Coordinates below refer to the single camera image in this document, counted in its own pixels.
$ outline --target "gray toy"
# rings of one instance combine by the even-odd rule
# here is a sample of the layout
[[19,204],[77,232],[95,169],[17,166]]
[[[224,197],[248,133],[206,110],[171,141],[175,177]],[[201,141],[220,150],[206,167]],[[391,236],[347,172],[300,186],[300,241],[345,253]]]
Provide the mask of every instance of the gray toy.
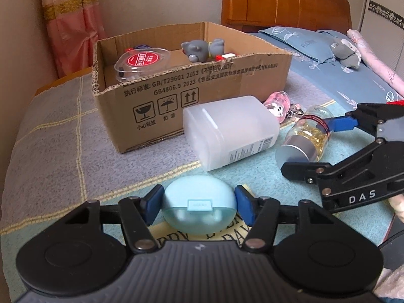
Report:
[[334,38],[331,50],[339,62],[347,68],[358,69],[362,56],[356,46],[346,39]]
[[181,43],[182,51],[188,56],[190,62],[205,62],[209,58],[221,56],[225,53],[225,41],[214,39],[212,42],[192,40]]

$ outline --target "ribbed gray surface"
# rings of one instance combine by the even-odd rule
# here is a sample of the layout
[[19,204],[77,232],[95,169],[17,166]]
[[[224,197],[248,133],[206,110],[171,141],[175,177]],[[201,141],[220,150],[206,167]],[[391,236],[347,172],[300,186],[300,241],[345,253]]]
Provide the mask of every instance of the ribbed gray surface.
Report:
[[235,242],[166,242],[136,256],[114,283],[78,298],[25,294],[20,303],[376,303],[372,294],[340,300],[316,298],[284,282],[266,257]]

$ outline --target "glass bottle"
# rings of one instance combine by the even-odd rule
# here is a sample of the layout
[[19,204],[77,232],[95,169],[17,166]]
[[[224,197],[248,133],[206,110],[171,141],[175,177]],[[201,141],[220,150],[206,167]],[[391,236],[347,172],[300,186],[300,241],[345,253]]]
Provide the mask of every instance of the glass bottle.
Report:
[[323,106],[311,106],[286,134],[275,154],[279,168],[285,162],[318,162],[330,140],[333,114]]
[[289,96],[284,91],[274,92],[264,102],[264,106],[276,117],[280,124],[285,120],[290,109]]

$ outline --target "gold curtain trim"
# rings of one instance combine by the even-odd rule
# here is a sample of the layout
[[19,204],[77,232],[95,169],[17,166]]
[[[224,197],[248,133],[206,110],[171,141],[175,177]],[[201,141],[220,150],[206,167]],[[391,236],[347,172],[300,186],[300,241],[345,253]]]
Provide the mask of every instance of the gold curtain trim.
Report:
[[74,12],[80,8],[83,8],[87,4],[98,2],[98,0],[67,0],[59,4],[51,4],[43,7],[45,20],[51,21],[56,19],[59,14],[68,14]]

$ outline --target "jar with yellow contents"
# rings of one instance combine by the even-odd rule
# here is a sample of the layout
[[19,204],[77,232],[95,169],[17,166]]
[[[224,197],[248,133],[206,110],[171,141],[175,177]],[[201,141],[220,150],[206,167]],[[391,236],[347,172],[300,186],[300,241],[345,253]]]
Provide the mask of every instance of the jar with yellow contents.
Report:
[[318,162],[330,140],[329,123],[333,114],[323,106],[312,106],[286,134],[285,142],[276,150],[279,168],[285,162]]

